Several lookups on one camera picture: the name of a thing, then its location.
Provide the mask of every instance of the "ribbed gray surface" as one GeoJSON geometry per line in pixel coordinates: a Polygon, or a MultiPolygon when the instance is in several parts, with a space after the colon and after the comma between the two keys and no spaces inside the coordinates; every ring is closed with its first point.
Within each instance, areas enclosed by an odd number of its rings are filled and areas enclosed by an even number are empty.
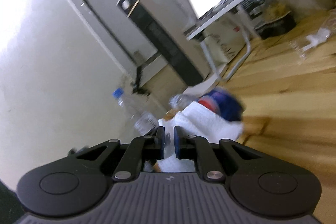
{"type": "Polygon", "coordinates": [[[46,220],[27,215],[19,224],[317,224],[312,216],[277,221],[237,206],[219,184],[196,173],[141,173],[134,182],[117,183],[107,198],[77,217],[46,220]]]}

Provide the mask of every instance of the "white plastic bag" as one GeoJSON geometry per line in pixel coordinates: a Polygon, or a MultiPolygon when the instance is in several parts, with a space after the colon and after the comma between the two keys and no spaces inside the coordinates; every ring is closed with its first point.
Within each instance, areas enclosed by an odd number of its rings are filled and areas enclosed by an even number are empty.
{"type": "Polygon", "coordinates": [[[319,30],[307,36],[298,37],[290,41],[290,46],[298,52],[302,59],[306,59],[307,54],[317,45],[324,43],[336,33],[336,9],[330,11],[329,17],[321,25],[319,30]]]}

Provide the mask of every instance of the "white wall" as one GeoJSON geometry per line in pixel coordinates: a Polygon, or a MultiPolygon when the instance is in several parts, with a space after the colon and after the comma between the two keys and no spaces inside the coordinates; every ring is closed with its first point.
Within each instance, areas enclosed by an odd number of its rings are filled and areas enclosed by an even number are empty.
{"type": "Polygon", "coordinates": [[[66,0],[0,0],[0,179],[119,137],[121,76],[66,0]]]}

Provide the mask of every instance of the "wooden floor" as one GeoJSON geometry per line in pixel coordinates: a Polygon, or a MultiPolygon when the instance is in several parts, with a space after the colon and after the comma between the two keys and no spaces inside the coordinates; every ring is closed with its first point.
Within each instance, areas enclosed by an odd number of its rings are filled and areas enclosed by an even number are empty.
{"type": "Polygon", "coordinates": [[[334,224],[336,35],[304,61],[289,47],[293,38],[318,30],[327,15],[319,12],[306,18],[286,35],[253,40],[249,58],[229,82],[220,85],[246,106],[239,141],[316,174],[323,189],[315,216],[334,224]]]}

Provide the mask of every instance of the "plastic water bottle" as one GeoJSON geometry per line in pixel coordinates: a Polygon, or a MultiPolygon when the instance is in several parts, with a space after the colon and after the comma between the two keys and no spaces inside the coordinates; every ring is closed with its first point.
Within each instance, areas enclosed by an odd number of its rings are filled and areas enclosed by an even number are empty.
{"type": "Polygon", "coordinates": [[[159,126],[157,118],[142,107],[135,98],[125,95],[122,88],[116,89],[113,92],[113,97],[118,100],[118,105],[124,108],[128,118],[134,123],[134,128],[141,135],[145,135],[153,128],[159,126]]]}
{"type": "Polygon", "coordinates": [[[177,94],[170,98],[169,105],[175,110],[184,110],[193,101],[197,101],[198,97],[189,94],[177,94]]]}

